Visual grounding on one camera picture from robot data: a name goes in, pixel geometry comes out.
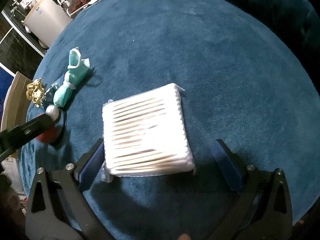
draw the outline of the dark floor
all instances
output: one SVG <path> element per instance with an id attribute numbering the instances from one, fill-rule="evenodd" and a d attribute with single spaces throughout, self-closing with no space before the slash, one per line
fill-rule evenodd
<path id="1" fill-rule="evenodd" d="M 10 28 L 11 26 L 0 14 L 0 40 Z M 33 79 L 42 59 L 42 56 L 21 38 L 14 29 L 0 44 L 0 62 L 13 73 L 19 71 L 26 77 Z"/>

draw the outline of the gold ribbon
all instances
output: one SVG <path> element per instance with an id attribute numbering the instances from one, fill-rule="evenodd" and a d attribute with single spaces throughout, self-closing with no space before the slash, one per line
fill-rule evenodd
<path id="1" fill-rule="evenodd" d="M 27 99 L 32 100 L 36 107 L 40 106 L 41 99 L 44 95 L 44 87 L 41 83 L 41 78 L 36 79 L 32 83 L 27 85 Z"/>

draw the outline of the red ball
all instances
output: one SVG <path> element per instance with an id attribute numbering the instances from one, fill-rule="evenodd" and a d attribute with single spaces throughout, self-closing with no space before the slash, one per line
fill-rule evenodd
<path id="1" fill-rule="evenodd" d="M 49 144 L 49 143 L 52 143 L 58 137 L 58 132 L 59 132 L 59 128 L 53 126 L 49 130 L 47 130 L 47 131 L 43 132 L 42 134 L 38 135 L 36 137 L 36 139 L 39 142 L 43 142 L 43 143 Z"/>

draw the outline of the dark plush fabric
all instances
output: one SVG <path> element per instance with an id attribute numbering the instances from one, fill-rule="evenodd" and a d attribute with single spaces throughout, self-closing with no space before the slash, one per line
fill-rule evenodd
<path id="1" fill-rule="evenodd" d="M 308 0 L 227 1 L 267 25 L 297 56 L 320 92 L 320 19 Z"/>
<path id="2" fill-rule="evenodd" d="M 67 106 L 63 142 L 32 140 L 20 167 L 26 192 L 35 170 L 77 161 L 102 137 L 102 105 L 171 82 L 181 93 L 197 174 L 96 178 L 84 193 L 118 240 L 203 239 L 234 203 L 211 155 L 221 138 L 244 162 L 287 177 L 296 222 L 320 194 L 320 98 L 287 46 L 225 0 L 101 0 L 49 49 L 36 78 L 51 84 L 79 46 L 94 67 Z M 41 110 L 33 105 L 27 119 Z"/>

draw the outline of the silver bolt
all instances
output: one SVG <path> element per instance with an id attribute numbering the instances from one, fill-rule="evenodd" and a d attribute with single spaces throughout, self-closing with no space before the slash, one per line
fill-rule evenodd
<path id="1" fill-rule="evenodd" d="M 253 164 L 248 164 L 247 165 L 247 170 L 248 171 L 254 171 L 256 169 L 256 167 Z"/>
<path id="2" fill-rule="evenodd" d="M 75 165 L 73 163 L 69 163 L 69 164 L 66 165 L 66 169 L 68 171 L 71 171 L 74 167 L 75 167 Z"/>
<path id="3" fill-rule="evenodd" d="M 282 172 L 282 170 L 281 170 L 281 169 L 279 169 L 279 168 L 278 168 L 278 169 L 276 169 L 276 172 L 278 173 L 278 175 L 282 175 L 282 173 L 283 173 L 283 172 Z"/>
<path id="4" fill-rule="evenodd" d="M 28 135 L 29 133 L 31 133 L 31 130 L 30 130 L 30 129 L 27 129 L 27 130 L 24 131 L 24 134 L 25 134 L 25 135 Z"/>
<path id="5" fill-rule="evenodd" d="M 42 172 L 44 172 L 44 168 L 39 168 L 39 169 L 37 169 L 37 173 L 38 173 L 38 174 L 41 174 Z"/>

